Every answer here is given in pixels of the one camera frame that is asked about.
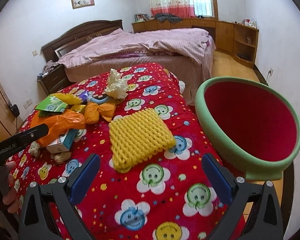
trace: green rim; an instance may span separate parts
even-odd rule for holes
[[[204,93],[208,87],[220,82],[238,82],[262,88],[279,98],[290,110],[297,127],[297,141],[292,153],[285,159],[270,162],[258,159],[236,145],[219,127],[210,114]],[[247,180],[280,179],[282,172],[292,163],[300,150],[300,119],[292,105],[279,93],[261,83],[235,77],[217,77],[205,81],[198,89],[195,98],[195,109],[204,132],[218,153],[231,165],[245,173]]]

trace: blue gripper pad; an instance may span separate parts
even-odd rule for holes
[[[230,205],[233,201],[233,192],[236,188],[234,176],[227,168],[221,166],[210,153],[202,156],[202,169],[207,175],[220,201],[223,204]]]
[[[72,172],[67,184],[67,195],[72,205],[77,205],[82,201],[99,169],[100,157],[91,154],[81,167]]]

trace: nightstand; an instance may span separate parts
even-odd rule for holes
[[[47,75],[38,78],[38,82],[40,82],[47,95],[56,93],[71,85],[71,82],[66,76],[65,67],[63,65],[56,66],[55,69]]]

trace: orange plastic bag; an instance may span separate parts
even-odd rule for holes
[[[95,124],[99,121],[100,115],[107,122],[110,122],[114,116],[116,105],[114,102],[97,105],[89,102],[84,111],[84,120],[86,124]]]
[[[64,134],[68,129],[84,129],[86,127],[83,114],[66,109],[62,114],[49,117],[39,117],[37,112],[32,118],[30,127],[45,123],[49,127],[48,135],[37,140],[41,147],[46,147],[59,135]]]

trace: wooden headboard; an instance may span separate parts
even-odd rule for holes
[[[64,54],[91,41],[93,38],[107,35],[119,28],[123,29],[122,20],[85,22],[42,46],[41,50],[47,62],[49,60],[58,61]]]

